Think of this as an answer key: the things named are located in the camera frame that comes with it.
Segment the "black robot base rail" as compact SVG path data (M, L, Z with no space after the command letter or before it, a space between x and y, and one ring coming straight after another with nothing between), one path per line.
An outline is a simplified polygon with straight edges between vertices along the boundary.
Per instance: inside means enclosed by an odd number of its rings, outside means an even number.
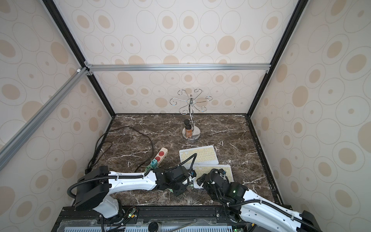
M67 230L194 232L201 227L206 232L230 232L251 223L229 218L222 206L123 206L120 217L107 219L94 210L76 211L64 207L53 227L54 232Z

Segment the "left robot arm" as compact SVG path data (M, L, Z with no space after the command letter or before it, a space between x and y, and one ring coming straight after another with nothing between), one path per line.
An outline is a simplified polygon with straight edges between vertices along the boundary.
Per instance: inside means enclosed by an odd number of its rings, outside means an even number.
M71 185L67 194L75 199L76 211L94 210L111 219L123 214L121 202L111 197L112 194L170 189L178 196L196 176L196 171L181 165L170 169L150 169L144 173L119 173L110 171L108 166L100 166Z

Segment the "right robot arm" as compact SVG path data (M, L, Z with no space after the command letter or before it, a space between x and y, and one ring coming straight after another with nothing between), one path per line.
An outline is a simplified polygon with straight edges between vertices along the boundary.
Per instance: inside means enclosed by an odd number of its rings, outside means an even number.
M219 202L233 221L248 222L271 232L319 232L314 216L277 205L248 187L230 182L223 169L212 169L197 179L208 195Z

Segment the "beige red power strip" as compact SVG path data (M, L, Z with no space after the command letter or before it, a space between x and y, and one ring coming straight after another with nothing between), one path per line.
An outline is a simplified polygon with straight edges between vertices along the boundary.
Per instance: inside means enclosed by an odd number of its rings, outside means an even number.
M153 159L157 159L158 161L158 166L157 168L160 166L160 164L162 163L162 161L164 160L164 158L166 157L166 155L168 154L168 149L166 148L161 148L161 150L157 153L157 155L153 158Z

